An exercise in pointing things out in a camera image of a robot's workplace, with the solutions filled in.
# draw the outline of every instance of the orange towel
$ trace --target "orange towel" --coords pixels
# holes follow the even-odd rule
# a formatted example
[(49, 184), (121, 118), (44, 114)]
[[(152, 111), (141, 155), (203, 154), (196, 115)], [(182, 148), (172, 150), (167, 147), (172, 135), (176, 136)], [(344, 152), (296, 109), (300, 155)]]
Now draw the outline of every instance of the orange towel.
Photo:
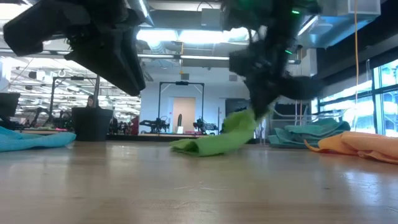
[(346, 131), (322, 139), (318, 143), (319, 148), (310, 146), (307, 141), (304, 143), (313, 152), (336, 152), (398, 164), (398, 138)]

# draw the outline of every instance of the wooden table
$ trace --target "wooden table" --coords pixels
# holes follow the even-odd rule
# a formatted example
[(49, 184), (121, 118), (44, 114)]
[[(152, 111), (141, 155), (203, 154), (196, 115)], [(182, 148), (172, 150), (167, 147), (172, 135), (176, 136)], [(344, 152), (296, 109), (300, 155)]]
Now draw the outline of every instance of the wooden table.
[(165, 143), (0, 154), (0, 223), (398, 223), (398, 166), (259, 146), (194, 158)]

